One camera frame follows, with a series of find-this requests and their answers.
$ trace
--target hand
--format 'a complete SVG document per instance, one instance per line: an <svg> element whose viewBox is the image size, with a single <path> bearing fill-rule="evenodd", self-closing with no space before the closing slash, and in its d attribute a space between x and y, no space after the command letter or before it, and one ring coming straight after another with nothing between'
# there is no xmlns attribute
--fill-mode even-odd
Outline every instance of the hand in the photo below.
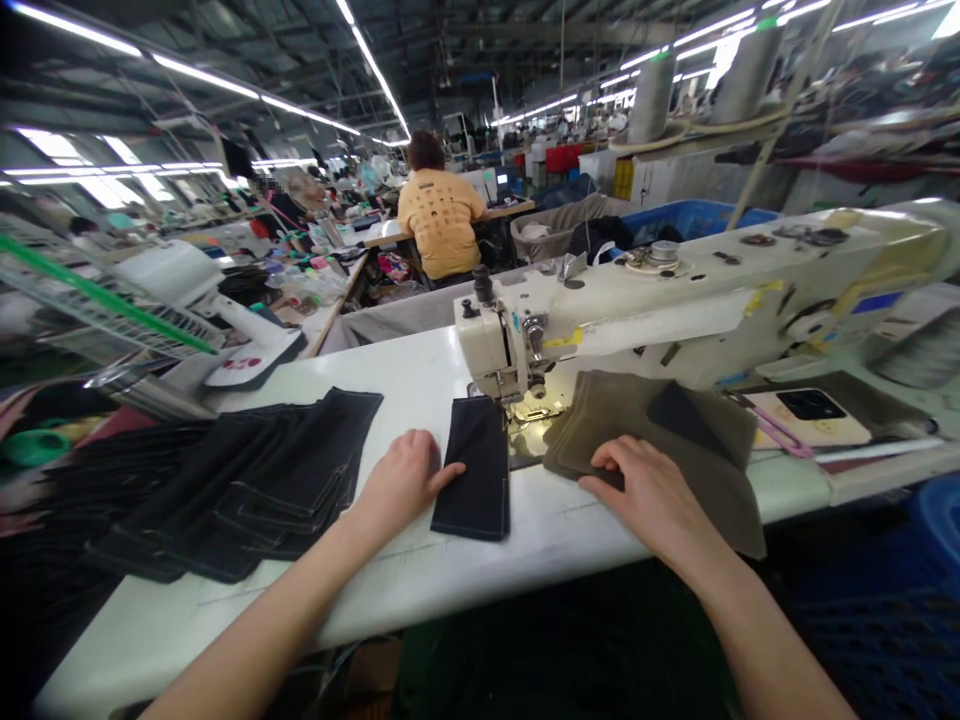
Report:
<svg viewBox="0 0 960 720"><path fill-rule="evenodd" d="M732 552L690 492L676 464L646 440L623 435L601 445L591 464L624 477L620 492L592 475L579 485L610 508L651 552L683 575L710 556Z"/></svg>
<svg viewBox="0 0 960 720"><path fill-rule="evenodd" d="M379 550L467 469L463 463L453 463L435 472L439 465L440 452L433 435L426 430L407 430L390 444L344 518Z"/></svg>

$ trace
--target left hand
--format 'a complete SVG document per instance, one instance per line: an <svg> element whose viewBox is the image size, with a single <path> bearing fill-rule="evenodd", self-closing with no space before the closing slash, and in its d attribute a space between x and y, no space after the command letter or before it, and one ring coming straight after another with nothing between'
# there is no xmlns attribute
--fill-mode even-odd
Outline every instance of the left hand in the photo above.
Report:
<svg viewBox="0 0 960 720"><path fill-rule="evenodd" d="M343 516L379 549L427 509L451 480L466 471L452 463L439 472L440 451L427 430L408 430L390 444L353 507Z"/></svg>

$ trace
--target yellow shirt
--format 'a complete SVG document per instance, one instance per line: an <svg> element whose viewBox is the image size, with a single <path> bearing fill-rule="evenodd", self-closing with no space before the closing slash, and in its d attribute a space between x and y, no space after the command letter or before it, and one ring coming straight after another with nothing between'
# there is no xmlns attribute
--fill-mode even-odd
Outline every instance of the yellow shirt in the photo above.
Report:
<svg viewBox="0 0 960 720"><path fill-rule="evenodd" d="M487 204L473 185L445 170L417 170L400 189L400 229L413 235L431 280L470 272L480 262L471 220Z"/></svg>

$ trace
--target phone case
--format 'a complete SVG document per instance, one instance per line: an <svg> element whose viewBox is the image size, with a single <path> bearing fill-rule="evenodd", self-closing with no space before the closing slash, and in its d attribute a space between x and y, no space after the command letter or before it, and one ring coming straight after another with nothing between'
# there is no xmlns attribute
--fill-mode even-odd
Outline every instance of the phone case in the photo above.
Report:
<svg viewBox="0 0 960 720"><path fill-rule="evenodd" d="M785 391L756 393L747 395L746 397L749 398L754 405L767 413L767 415L774 418L780 425L789 430L791 434L810 447L865 445L870 442L872 437L870 431L861 425L840 403L822 390L803 388L789 392L822 393L826 395L834 405L843 410L843 412L846 413L846 417L830 420L801 420L777 397L780 392ZM754 450L779 450L780 446L773 438L758 429L753 448Z"/></svg>

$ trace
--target yellow tape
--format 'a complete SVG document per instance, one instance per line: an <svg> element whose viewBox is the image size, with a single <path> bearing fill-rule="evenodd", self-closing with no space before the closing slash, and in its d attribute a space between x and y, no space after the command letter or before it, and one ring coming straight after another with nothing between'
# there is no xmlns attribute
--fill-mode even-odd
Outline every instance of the yellow tape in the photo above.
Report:
<svg viewBox="0 0 960 720"><path fill-rule="evenodd" d="M579 345L583 342L583 328L578 327L573 331L573 335L568 338L555 338L547 340L544 347L563 347L564 345Z"/></svg>
<svg viewBox="0 0 960 720"><path fill-rule="evenodd" d="M750 302L747 303L747 307L743 310L744 317L750 317L753 315L754 310L759 310L763 307L763 293L767 290L783 292L783 280L771 280L757 288L753 297L750 298Z"/></svg>

